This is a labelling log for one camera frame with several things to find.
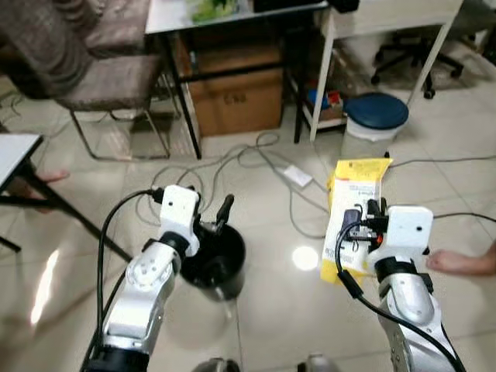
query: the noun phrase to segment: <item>chair wheel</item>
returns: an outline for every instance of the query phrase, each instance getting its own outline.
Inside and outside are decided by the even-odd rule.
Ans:
[[[453,79],[457,79],[460,76],[462,76],[462,71],[463,71],[462,69],[456,69],[456,70],[451,71],[450,75]]]
[[[435,95],[436,95],[436,91],[434,89],[431,89],[430,91],[424,91],[425,99],[433,99]]]
[[[383,60],[384,60],[384,52],[382,50],[379,50],[375,55],[375,61],[382,62]]]
[[[370,79],[370,82],[372,83],[372,85],[377,85],[381,82],[381,78],[379,77],[379,75],[374,75],[371,79]]]

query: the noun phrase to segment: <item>brown box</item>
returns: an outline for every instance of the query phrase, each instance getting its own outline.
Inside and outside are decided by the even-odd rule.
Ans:
[[[271,45],[197,52],[202,73],[280,60],[279,49]],[[189,90],[202,136],[273,129],[281,121],[281,69],[198,81],[190,83]]]

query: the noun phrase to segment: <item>white power adapter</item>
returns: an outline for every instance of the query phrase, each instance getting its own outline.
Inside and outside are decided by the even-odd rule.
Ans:
[[[294,165],[290,165],[285,170],[283,170],[282,174],[291,182],[297,184],[300,188],[304,188],[310,182],[312,182],[312,176],[306,174],[303,170]]]

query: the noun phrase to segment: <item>yellow package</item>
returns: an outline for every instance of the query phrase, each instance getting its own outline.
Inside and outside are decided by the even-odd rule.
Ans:
[[[365,217],[367,202],[381,197],[382,177],[392,161],[384,158],[338,161],[334,174],[327,182],[331,216],[322,251],[320,277],[324,281],[339,282],[334,249],[338,232],[343,227],[345,212],[353,210],[351,215],[361,215],[361,219]],[[369,242],[345,241],[341,246],[341,264],[358,282],[368,275],[365,259],[369,245]]]

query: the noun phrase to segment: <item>blue lid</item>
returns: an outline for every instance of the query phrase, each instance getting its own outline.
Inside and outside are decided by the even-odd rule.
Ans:
[[[368,93],[348,99],[343,108],[354,122],[371,129],[398,128],[408,119],[407,105],[385,93]]]

